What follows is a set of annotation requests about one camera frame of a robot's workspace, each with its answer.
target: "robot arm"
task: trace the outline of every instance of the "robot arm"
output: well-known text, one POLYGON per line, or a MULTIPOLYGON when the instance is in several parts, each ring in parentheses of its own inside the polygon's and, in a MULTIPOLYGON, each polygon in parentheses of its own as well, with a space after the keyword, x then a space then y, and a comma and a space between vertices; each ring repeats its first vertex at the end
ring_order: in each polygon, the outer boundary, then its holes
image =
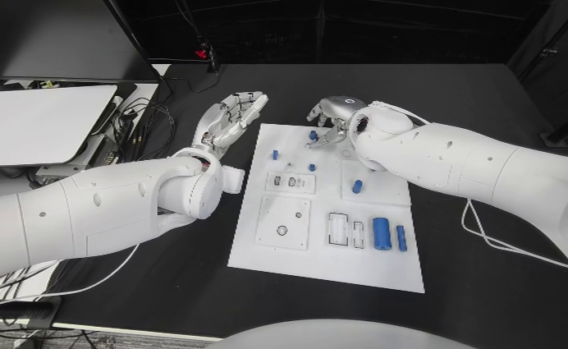
POLYGON ((48 260, 104 255, 205 219, 221 194, 240 193, 244 171, 220 158, 269 101, 215 110, 228 117, 214 126, 204 116, 212 145, 182 149, 172 158, 93 168, 47 187, 0 197, 0 275, 48 260))
MULTIPOLYGON (((325 100, 359 101, 345 96, 325 100)), ((439 123, 416 126, 410 112, 382 102, 352 106, 338 123, 348 129, 361 162, 371 169, 388 170, 433 191, 517 214, 568 255, 567 157, 439 123)))

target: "robotic hand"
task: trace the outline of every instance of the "robotic hand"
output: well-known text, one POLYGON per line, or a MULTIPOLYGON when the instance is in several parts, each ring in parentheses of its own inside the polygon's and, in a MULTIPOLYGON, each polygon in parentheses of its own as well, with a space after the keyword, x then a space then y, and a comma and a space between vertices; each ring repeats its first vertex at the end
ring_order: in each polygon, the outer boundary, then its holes
POLYGON ((204 115, 195 145, 171 158, 93 168, 0 197, 0 275, 44 261, 104 255, 205 219, 244 171, 220 158, 269 101, 240 93, 204 115))
POLYGON ((430 123, 378 101, 365 106, 355 98, 333 96, 320 101, 307 120, 319 115, 319 125, 331 117, 335 126, 309 147, 348 137, 361 162, 372 170, 388 170, 433 191, 517 214, 568 256, 567 157, 430 123), (414 125, 410 117, 424 126, 414 125))

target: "blue block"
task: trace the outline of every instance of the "blue block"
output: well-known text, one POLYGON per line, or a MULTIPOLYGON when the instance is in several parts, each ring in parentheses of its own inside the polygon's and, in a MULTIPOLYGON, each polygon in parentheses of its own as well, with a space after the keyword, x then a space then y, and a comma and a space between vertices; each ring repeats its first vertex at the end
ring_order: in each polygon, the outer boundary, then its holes
POLYGON ((354 189, 352 189, 352 191, 354 191, 355 194, 359 194, 361 188, 362 188, 362 187, 364 187, 364 182, 358 179, 358 180, 355 181, 354 189))
POLYGON ((388 228, 388 219, 374 219, 374 243, 377 250, 391 250, 391 230, 388 228))
POLYGON ((407 252, 407 236, 404 226, 397 226, 397 237, 400 238, 400 251, 407 252))

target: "white cable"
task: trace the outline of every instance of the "white cable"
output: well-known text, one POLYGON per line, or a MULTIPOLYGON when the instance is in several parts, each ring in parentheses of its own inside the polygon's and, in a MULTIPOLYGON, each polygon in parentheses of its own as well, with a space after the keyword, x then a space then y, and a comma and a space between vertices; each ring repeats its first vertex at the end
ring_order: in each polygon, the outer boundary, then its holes
POLYGON ((110 279, 110 277, 113 277, 113 275, 119 272, 119 270, 124 267, 126 263, 129 263, 129 260, 130 260, 130 258, 133 257, 133 254, 134 254, 136 250, 139 249, 139 246, 140 246, 140 244, 136 245, 133 251, 130 252, 130 255, 129 255, 127 259, 123 261, 122 265, 116 268, 116 270, 110 273, 110 275, 107 275, 107 277, 106 277, 104 279, 101 279, 97 283, 94 283, 91 286, 85 287, 84 289, 73 290, 71 292, 44 293, 44 294, 36 294, 36 295, 32 295, 32 296, 22 296, 22 297, 18 297, 18 298, 12 298, 11 300, 0 301, 0 305, 2 305, 2 304, 6 304, 6 303, 9 303, 9 302, 13 302, 13 301, 21 301, 21 300, 23 300, 23 299, 29 299, 29 298, 44 298, 44 297, 67 296, 67 295, 70 295, 70 294, 77 294, 77 293, 81 293, 81 292, 88 291, 88 290, 93 289, 96 286, 98 286, 103 282, 106 282, 106 281, 110 279))
POLYGON ((407 111, 404 108, 397 107, 395 105, 387 104, 381 102, 381 105, 384 107, 390 107, 391 109, 394 109, 395 111, 398 111, 400 113, 404 113, 406 115, 408 115, 410 117, 416 117, 426 125, 430 125, 430 121, 427 119, 423 119, 417 114, 411 113, 410 111, 407 111))
POLYGON ((34 271, 29 271, 22 277, 13 278, 12 280, 9 280, 6 283, 3 283, 0 285, 0 289, 8 287, 13 283, 18 283, 18 281, 22 281, 23 279, 26 279, 32 274, 39 273, 39 272, 45 271, 47 269, 51 269, 51 267, 54 267, 60 262, 61 262, 61 260, 55 261, 54 263, 51 263, 45 267, 35 269, 34 271))
POLYGON ((557 260, 548 259, 547 257, 544 257, 544 256, 541 256, 541 255, 535 255, 534 253, 528 252, 527 250, 519 249, 517 246, 509 245, 506 242, 504 242, 504 241, 501 241, 501 240, 496 240, 493 237, 491 237, 491 236, 486 235, 486 230, 483 229, 482 221, 479 220, 479 215, 478 215, 476 208, 473 207, 472 199, 468 199, 468 204, 466 204, 466 208, 465 208, 465 213, 462 214, 462 227, 463 227, 472 234, 475 234, 476 236, 480 236, 480 237, 486 240, 488 245, 489 245, 491 247, 493 247, 495 249, 506 250, 508 252, 512 252, 512 253, 519 253, 521 255, 531 256, 531 257, 534 257, 535 259, 540 259, 540 260, 545 261, 547 263, 553 263, 553 264, 555 264, 555 265, 560 265, 561 267, 568 268, 568 264, 561 263, 561 262, 557 261, 557 260), (476 221, 478 221, 478 226, 479 226, 479 231, 480 231, 480 232, 476 232, 476 231, 473 231, 470 228, 466 227, 466 214, 468 214, 468 209, 469 209, 469 208, 472 208, 473 216, 476 217, 476 221), (504 245, 504 246, 498 246, 498 245, 492 244, 491 241, 499 243, 499 244, 504 245))

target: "black wall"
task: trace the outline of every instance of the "black wall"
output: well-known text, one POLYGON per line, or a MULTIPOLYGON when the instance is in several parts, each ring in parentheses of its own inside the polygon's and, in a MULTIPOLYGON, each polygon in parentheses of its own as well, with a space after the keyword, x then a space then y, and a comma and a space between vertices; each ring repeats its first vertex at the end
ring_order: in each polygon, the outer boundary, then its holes
MULTIPOLYGON (((221 62, 506 62, 551 0, 189 0, 221 62)), ((173 0, 117 0, 152 57, 196 58, 173 0)))

